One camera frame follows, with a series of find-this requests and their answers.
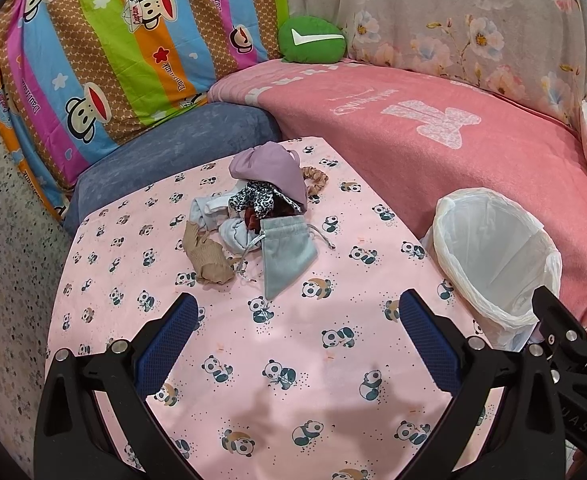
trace white star print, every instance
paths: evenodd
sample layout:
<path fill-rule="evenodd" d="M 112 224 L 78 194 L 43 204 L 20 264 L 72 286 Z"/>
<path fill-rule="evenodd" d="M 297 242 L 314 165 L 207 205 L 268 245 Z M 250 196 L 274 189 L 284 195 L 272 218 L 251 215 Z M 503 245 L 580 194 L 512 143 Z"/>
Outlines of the white star print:
<path fill-rule="evenodd" d="M 53 83 L 53 89 L 65 88 L 67 86 L 67 79 L 68 75 L 62 75 L 62 72 L 59 72 L 56 78 L 51 81 Z"/>
<path fill-rule="evenodd" d="M 111 0 L 94 0 L 94 9 L 106 9 L 106 4 Z"/>

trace pile of clothes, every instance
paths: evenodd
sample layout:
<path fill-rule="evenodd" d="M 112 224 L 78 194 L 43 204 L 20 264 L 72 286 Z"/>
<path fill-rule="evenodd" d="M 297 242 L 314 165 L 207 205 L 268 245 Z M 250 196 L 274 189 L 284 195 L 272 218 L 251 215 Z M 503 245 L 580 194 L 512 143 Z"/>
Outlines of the pile of clothes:
<path fill-rule="evenodd" d="M 307 197 L 317 195 L 329 178 L 315 168 L 301 168 L 298 153 L 276 142 L 238 153 L 228 169 L 236 185 L 218 196 L 193 200 L 182 245 L 201 283 L 228 282 L 235 276 L 234 264 L 261 248 L 264 294 L 272 300 L 317 257 L 310 229 L 334 249 L 304 219 Z M 240 256 L 224 257 L 222 246 L 208 237 L 215 230 L 228 250 Z"/>

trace light blue cloth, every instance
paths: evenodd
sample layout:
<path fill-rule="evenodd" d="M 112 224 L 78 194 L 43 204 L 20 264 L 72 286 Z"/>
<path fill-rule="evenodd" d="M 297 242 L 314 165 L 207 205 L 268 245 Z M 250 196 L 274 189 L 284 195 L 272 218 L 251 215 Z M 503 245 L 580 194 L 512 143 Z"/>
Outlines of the light blue cloth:
<path fill-rule="evenodd" d="M 212 160 L 281 139 L 271 114 L 251 106 L 212 103 L 156 126 L 88 168 L 78 178 L 64 228 L 149 184 Z"/>

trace metal screw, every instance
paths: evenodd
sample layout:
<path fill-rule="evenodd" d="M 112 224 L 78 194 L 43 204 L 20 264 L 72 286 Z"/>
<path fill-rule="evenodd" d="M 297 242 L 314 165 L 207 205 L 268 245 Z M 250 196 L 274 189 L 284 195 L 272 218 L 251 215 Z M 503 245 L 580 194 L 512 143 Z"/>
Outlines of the metal screw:
<path fill-rule="evenodd" d="M 55 352 L 55 360 L 56 361 L 64 361 L 68 357 L 68 350 L 66 348 L 61 348 L 57 352 Z"/>
<path fill-rule="evenodd" d="M 129 343 L 124 339 L 118 339 L 118 341 L 113 342 L 111 345 L 111 349 L 114 354 L 121 354 L 127 348 L 129 348 Z"/>
<path fill-rule="evenodd" d="M 468 343 L 474 350 L 481 350 L 487 345 L 483 338 L 477 336 L 470 337 Z"/>
<path fill-rule="evenodd" d="M 529 345 L 529 353 L 533 356 L 540 357 L 544 354 L 540 345 Z"/>

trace star print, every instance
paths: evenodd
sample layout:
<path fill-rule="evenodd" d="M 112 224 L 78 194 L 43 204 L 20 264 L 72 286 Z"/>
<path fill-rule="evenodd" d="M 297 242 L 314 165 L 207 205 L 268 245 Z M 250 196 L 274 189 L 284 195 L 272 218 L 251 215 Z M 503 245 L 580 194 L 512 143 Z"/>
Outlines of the star print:
<path fill-rule="evenodd" d="M 56 78 L 51 81 L 53 83 L 53 89 L 65 88 L 67 86 L 67 79 L 68 75 L 62 75 L 62 72 L 59 72 Z"/>
<path fill-rule="evenodd" d="M 94 9 L 106 9 L 106 4 L 111 0 L 94 0 Z"/>
<path fill-rule="evenodd" d="M 156 59 L 156 64 L 162 63 L 163 61 L 166 61 L 168 59 L 169 49 L 159 47 L 158 51 L 153 55 L 153 57 Z"/>

